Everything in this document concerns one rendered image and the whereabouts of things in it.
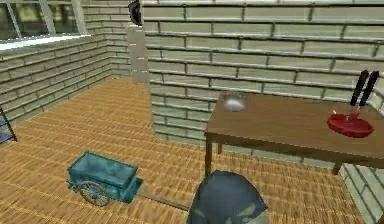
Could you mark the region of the grey bowl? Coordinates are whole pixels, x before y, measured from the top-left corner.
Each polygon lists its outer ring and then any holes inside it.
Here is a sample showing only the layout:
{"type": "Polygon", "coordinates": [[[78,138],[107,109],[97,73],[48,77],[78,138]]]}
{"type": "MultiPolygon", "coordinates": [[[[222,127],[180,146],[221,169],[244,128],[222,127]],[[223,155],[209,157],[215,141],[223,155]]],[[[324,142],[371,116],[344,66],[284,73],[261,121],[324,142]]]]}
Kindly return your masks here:
{"type": "Polygon", "coordinates": [[[223,97],[224,109],[230,112],[240,112],[246,108],[246,100],[240,94],[226,94],[223,97]]]}

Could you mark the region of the pale grey drawer tower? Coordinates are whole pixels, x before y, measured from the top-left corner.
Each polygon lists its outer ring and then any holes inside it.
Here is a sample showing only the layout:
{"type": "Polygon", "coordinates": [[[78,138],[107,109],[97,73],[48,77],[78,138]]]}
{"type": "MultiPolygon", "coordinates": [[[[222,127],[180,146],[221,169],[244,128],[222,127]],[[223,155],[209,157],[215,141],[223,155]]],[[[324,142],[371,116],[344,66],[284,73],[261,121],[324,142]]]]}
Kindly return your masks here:
{"type": "Polygon", "coordinates": [[[149,67],[143,28],[137,25],[129,25],[127,27],[127,42],[134,80],[148,83],[149,67]]]}

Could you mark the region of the brown wooden table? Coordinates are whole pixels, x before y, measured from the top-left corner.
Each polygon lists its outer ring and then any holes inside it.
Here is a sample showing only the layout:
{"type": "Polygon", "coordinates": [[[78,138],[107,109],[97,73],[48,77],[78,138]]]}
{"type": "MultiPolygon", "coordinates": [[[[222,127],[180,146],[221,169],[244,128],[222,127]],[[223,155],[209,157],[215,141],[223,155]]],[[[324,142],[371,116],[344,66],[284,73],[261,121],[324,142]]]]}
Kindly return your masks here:
{"type": "Polygon", "coordinates": [[[246,108],[230,112],[221,93],[205,130],[205,173],[211,173],[212,144],[227,144],[334,163],[384,169],[384,120],[371,109],[361,117],[374,127],[366,138],[349,138],[328,128],[332,111],[345,112],[343,102],[263,94],[244,95],[246,108]]]}

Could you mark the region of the teal toy cart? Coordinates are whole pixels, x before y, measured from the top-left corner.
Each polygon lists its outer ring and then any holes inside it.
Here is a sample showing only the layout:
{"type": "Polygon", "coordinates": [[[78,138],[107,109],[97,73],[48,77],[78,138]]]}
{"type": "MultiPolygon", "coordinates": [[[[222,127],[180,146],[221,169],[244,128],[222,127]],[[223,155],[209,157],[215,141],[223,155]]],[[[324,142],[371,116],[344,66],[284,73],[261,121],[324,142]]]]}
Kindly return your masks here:
{"type": "Polygon", "coordinates": [[[185,205],[140,191],[143,180],[136,176],[137,170],[137,166],[85,151],[67,168],[69,178],[66,182],[69,189],[99,207],[107,206],[111,200],[129,204],[139,195],[180,210],[189,210],[185,205]]]}

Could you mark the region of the black rounded object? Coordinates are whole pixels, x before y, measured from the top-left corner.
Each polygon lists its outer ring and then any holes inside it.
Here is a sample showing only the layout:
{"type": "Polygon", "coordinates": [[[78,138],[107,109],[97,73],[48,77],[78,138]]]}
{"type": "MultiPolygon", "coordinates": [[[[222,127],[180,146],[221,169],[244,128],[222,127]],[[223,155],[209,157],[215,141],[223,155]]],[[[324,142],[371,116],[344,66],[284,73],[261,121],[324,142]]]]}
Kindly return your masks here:
{"type": "Polygon", "coordinates": [[[141,10],[140,10],[140,1],[139,0],[132,0],[129,5],[129,13],[131,21],[138,26],[142,25],[142,17],[141,17],[141,10]]]}

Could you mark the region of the red dish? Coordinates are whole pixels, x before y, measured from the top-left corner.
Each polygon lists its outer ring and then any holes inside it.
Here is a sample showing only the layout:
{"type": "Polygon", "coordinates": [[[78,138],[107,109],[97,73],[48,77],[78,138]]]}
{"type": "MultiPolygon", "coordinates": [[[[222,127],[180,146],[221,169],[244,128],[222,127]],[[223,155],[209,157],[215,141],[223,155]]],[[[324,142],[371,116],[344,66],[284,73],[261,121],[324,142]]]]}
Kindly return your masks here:
{"type": "Polygon", "coordinates": [[[332,113],[327,124],[334,132],[352,138],[365,138],[374,131],[369,122],[359,117],[357,110],[352,110],[349,114],[332,113]]]}

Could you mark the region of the window with white frame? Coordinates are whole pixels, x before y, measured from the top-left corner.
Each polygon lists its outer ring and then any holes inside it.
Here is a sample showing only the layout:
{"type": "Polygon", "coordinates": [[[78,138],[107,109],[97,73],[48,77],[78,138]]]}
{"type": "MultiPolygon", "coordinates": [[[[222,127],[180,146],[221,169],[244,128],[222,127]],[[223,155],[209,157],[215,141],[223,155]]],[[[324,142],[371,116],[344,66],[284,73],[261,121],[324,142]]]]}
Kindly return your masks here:
{"type": "Polygon", "coordinates": [[[0,52],[88,36],[82,0],[0,0],[0,52]]]}

